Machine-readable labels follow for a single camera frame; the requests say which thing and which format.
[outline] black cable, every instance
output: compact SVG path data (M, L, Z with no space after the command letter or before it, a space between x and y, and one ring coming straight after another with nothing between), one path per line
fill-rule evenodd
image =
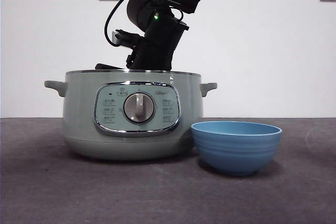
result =
M109 26L109 22L110 22L110 20L113 16L113 14L116 12L116 10L119 8L119 6L122 4L122 2L124 2L124 0L119 0L119 2L115 5L115 7L111 11L110 15L108 16L108 18L106 20L106 23L105 23L105 27L104 27L105 38L108 41L108 43L111 44L114 47L119 47L121 45L121 43L120 44L115 44L110 40L109 35L108 35L108 26Z

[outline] gray table surface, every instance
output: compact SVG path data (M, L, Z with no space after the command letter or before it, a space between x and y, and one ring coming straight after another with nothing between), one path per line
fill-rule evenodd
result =
M229 177L187 154L72 153L61 119L1 119L2 223L336 223L336 119L236 119L283 129L274 160Z

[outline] ceramic bowl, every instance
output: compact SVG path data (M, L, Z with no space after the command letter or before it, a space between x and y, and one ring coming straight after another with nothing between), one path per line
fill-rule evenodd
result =
M192 133L206 163L229 175L245 176L272 160L282 129L260 123L211 121L193 124Z

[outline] white wall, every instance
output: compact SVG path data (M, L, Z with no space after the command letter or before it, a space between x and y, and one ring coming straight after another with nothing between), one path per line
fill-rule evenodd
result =
M105 41L115 2L2 0L2 117L61 116L44 80L96 63L124 66L130 52ZM139 32L122 5L111 24ZM203 0L175 52L173 70L198 72L218 90L205 116L336 116L336 3Z

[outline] electric pressure cooker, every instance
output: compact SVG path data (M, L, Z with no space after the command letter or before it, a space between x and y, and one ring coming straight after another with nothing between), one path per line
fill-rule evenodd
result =
M74 152L99 159L167 157L194 147L191 125L216 83L196 73L81 70L45 81L64 97L63 135Z

